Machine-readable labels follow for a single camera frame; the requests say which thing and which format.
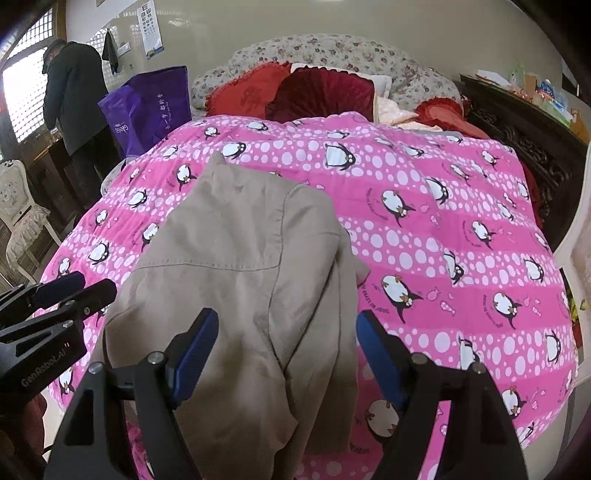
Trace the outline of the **purple shopping bag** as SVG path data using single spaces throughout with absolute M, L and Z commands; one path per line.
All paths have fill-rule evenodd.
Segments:
M 98 106 L 123 154 L 140 156 L 191 120 L 188 70 L 173 66 L 139 73 Z

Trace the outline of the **floral bedding roll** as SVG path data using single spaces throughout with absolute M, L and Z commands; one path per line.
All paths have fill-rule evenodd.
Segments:
M 194 79 L 190 104 L 204 110 L 211 92 L 266 62 L 327 66 L 392 79 L 389 98 L 407 110 L 425 101 L 448 98 L 461 102 L 455 83 L 436 70 L 422 66 L 405 51 L 365 37 L 346 34 L 301 34 L 264 40 L 238 50 L 228 62 Z

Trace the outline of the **red cushion at right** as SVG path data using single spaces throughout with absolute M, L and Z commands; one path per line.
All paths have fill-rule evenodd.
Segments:
M 476 139 L 489 139 L 480 128 L 469 123 L 459 103 L 450 98 L 432 98 L 422 102 L 415 109 L 420 123 L 437 126 L 445 131 L 459 132 Z

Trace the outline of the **window with lattice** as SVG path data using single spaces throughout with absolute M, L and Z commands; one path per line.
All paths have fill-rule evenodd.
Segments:
M 43 126 L 46 76 L 43 55 L 55 39 L 54 8 L 49 8 L 16 42 L 2 70 L 10 125 L 18 143 Z

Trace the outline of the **dark red velvet pillow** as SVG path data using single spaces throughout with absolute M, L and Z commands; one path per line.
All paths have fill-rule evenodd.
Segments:
M 281 81 L 273 100 L 264 109 L 264 118 L 286 123 L 356 112 L 373 121 L 375 105 L 372 81 L 348 72 L 304 67 Z

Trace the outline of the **peach folded cloth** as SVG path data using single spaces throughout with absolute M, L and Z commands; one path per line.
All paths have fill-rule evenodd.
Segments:
M 405 130 L 419 130 L 424 125 L 417 118 L 416 112 L 401 108 L 394 100 L 377 97 L 376 123 Z

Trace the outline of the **bright red pillow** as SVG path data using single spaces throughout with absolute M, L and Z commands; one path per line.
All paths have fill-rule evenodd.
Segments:
M 266 118 L 266 105 L 290 76 L 290 62 L 267 62 L 217 87 L 205 102 L 207 116 L 233 115 Z

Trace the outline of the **white ornate chair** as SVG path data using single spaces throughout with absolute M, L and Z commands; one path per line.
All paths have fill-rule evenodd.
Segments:
M 44 230 L 57 246 L 61 245 L 61 239 L 49 222 L 50 211 L 33 199 L 21 161 L 2 160 L 0 181 L 1 221 L 10 231 L 5 249 L 7 263 L 13 271 L 35 283 L 34 277 L 19 264 L 19 260 L 27 256 L 39 267 L 30 248 Z

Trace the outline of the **wall calendar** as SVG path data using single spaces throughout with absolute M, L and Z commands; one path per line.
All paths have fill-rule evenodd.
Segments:
M 145 57 L 151 59 L 164 49 L 154 1 L 143 3 L 136 13 Z

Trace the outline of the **khaki zip jacket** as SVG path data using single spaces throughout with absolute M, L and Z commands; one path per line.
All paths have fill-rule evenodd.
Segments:
M 344 453 L 355 416 L 356 259 L 327 194 L 209 158 L 107 310 L 92 357 L 164 348 L 204 308 L 219 331 L 176 419 L 207 479 L 290 479 Z

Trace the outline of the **dark wooden headboard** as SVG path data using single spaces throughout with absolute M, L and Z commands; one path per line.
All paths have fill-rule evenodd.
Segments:
M 587 144 L 555 118 L 518 96 L 475 77 L 457 82 L 470 101 L 468 121 L 512 147 L 532 174 L 534 211 L 555 249 L 571 226 L 582 195 Z

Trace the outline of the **pink penguin quilt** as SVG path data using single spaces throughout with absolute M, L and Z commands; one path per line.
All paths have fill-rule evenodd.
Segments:
M 321 190 L 370 270 L 360 305 L 439 365 L 483 362 L 522 447 L 577 375 L 561 273 L 522 166 L 499 142 L 377 125 L 356 113 L 284 124 L 213 116 L 131 160 L 44 272 L 123 283 L 211 154 Z

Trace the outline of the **clutter on headboard shelf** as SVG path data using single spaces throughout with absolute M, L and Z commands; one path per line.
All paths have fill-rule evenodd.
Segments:
M 571 106 L 566 93 L 555 88 L 549 79 L 526 72 L 521 64 L 512 70 L 509 78 L 495 71 L 483 69 L 476 71 L 476 78 L 528 101 L 566 126 L 583 142 L 590 141 L 590 130 L 584 122 L 581 109 Z

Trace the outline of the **dark wooden desk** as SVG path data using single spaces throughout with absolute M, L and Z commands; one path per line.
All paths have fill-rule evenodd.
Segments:
M 27 170 L 34 198 L 51 211 L 50 219 L 63 230 L 85 212 L 73 172 L 73 161 L 62 139 L 39 153 Z

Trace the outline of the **person in dark coat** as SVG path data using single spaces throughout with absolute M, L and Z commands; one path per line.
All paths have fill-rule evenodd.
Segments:
M 73 161 L 86 210 L 101 198 L 102 180 L 120 162 L 118 148 L 98 102 L 107 95 L 102 59 L 87 44 L 53 41 L 43 55 L 47 76 L 43 118 L 57 128 Z

